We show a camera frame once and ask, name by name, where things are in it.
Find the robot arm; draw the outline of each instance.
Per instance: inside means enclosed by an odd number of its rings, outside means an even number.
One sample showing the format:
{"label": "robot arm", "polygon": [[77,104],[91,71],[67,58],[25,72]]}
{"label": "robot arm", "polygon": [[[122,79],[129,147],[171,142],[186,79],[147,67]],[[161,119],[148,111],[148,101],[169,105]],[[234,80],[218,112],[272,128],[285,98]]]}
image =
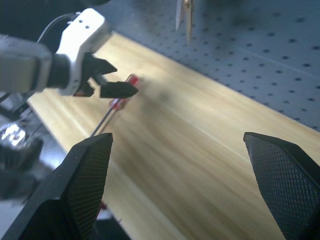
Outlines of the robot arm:
{"label": "robot arm", "polygon": [[105,18],[88,8],[62,32],[55,54],[41,43],[0,37],[0,90],[27,93],[56,88],[63,96],[90,97],[92,77],[101,86],[100,97],[131,97],[138,90],[127,82],[107,82],[102,75],[117,69],[92,55],[111,35]]}

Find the pegboard hole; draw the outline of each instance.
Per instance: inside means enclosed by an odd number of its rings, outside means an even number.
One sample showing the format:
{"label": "pegboard hole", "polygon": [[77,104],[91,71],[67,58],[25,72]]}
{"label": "pegboard hole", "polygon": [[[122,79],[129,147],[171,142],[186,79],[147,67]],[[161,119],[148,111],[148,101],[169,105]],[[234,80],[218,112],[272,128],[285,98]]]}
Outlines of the pegboard hole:
{"label": "pegboard hole", "polygon": [[240,25],[239,21],[237,21],[237,20],[232,21],[232,26],[233,27],[236,27],[236,26],[239,26],[239,25]]}
{"label": "pegboard hole", "polygon": [[305,19],[304,17],[298,17],[298,18],[295,20],[295,22],[296,22],[297,24],[304,23],[305,21],[306,21],[306,19]]}
{"label": "pegboard hole", "polygon": [[280,16],[281,16],[281,13],[280,13],[280,12],[274,12],[274,13],[272,13],[272,17],[277,18],[277,17],[280,17]]}
{"label": "pegboard hole", "polygon": [[260,9],[259,7],[254,7],[252,10],[253,10],[254,12],[260,12],[260,11],[261,11],[261,9]]}

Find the wooden board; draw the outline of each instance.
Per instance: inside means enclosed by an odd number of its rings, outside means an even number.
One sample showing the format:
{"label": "wooden board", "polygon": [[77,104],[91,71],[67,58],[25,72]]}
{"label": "wooden board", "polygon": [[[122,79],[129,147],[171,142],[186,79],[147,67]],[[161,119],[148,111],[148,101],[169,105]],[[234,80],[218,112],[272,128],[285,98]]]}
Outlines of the wooden board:
{"label": "wooden board", "polygon": [[[114,144],[103,199],[133,239],[284,239],[244,132],[294,142],[318,164],[320,133],[118,34],[97,55],[119,68],[109,80],[144,80],[104,130]],[[29,100],[66,151],[91,134],[108,102],[55,90]]]}

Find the blue pegboard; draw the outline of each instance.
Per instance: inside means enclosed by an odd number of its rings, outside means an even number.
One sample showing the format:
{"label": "blue pegboard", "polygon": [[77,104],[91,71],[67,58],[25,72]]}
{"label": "blue pegboard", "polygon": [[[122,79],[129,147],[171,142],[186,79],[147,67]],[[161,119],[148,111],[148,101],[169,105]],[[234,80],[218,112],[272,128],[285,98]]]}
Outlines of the blue pegboard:
{"label": "blue pegboard", "polygon": [[320,1],[194,2],[189,46],[176,0],[98,10],[120,34],[320,131]]}

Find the cable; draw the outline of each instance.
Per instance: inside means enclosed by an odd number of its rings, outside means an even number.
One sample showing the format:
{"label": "cable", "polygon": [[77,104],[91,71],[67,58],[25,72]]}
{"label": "cable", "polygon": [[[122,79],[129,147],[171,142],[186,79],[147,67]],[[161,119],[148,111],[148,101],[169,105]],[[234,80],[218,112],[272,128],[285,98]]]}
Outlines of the cable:
{"label": "cable", "polygon": [[71,19],[75,14],[74,13],[67,13],[61,16],[58,16],[57,18],[55,18],[54,20],[52,20],[43,30],[43,32],[41,33],[40,37],[38,38],[38,40],[36,41],[36,43],[41,43],[44,39],[44,37],[48,34],[49,30],[52,29],[57,23],[66,20],[66,19]]}
{"label": "cable", "polygon": [[29,113],[28,113],[24,118],[22,118],[22,119],[20,118],[20,119],[18,120],[18,122],[19,122],[21,125],[27,124],[28,122],[30,122],[30,121],[27,120],[27,118],[30,116],[31,113],[33,113],[33,111],[32,111],[31,108],[30,108],[29,110],[30,110]]}
{"label": "cable", "polygon": [[33,136],[33,135],[35,135],[35,133],[43,126],[44,124],[43,123],[40,123],[40,125],[33,131],[33,133],[31,133],[30,135],[29,135],[29,139],[31,139],[31,137]]}
{"label": "cable", "polygon": [[0,97],[0,103],[2,103],[4,100],[6,100],[8,97],[10,97],[10,93],[5,93]]}

